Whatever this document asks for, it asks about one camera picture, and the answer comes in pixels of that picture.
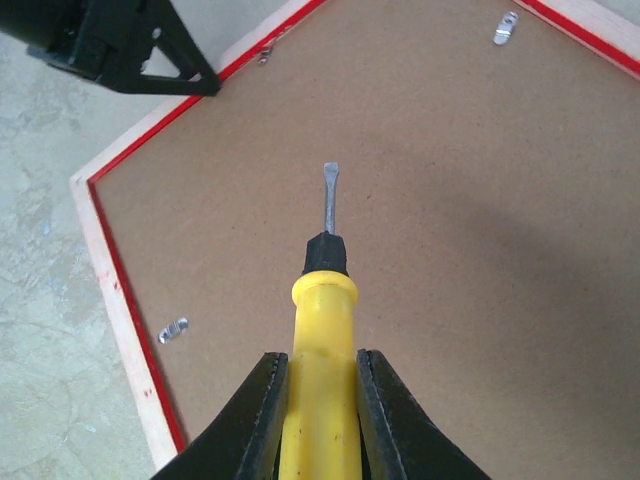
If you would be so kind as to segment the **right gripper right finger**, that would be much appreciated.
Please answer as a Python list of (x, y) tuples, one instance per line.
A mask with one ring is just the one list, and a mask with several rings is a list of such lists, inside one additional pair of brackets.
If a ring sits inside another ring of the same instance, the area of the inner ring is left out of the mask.
[(425, 413), (382, 352), (356, 356), (364, 479), (486, 479)]

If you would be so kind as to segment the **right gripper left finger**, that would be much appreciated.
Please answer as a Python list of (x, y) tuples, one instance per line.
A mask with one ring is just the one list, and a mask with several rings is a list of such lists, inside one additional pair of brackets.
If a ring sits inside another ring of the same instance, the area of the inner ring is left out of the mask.
[(216, 416), (156, 479), (276, 479), (288, 356), (266, 353)]

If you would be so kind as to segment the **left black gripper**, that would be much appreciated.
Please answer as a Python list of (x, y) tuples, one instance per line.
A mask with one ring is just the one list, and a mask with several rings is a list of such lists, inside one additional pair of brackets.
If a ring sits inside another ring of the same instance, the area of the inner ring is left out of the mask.
[[(1, 32), (29, 56), (119, 93), (212, 97), (221, 88), (169, 1), (3, 0)], [(155, 49), (175, 77), (143, 73)]]

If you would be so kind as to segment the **yellow handled screwdriver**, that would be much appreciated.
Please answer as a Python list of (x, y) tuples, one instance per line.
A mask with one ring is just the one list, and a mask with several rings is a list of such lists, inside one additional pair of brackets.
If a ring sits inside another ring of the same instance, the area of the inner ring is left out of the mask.
[(339, 166), (325, 164), (324, 228), (306, 246), (289, 361), (287, 412), (281, 438), (282, 479), (359, 479), (354, 308), (358, 289), (336, 233)]

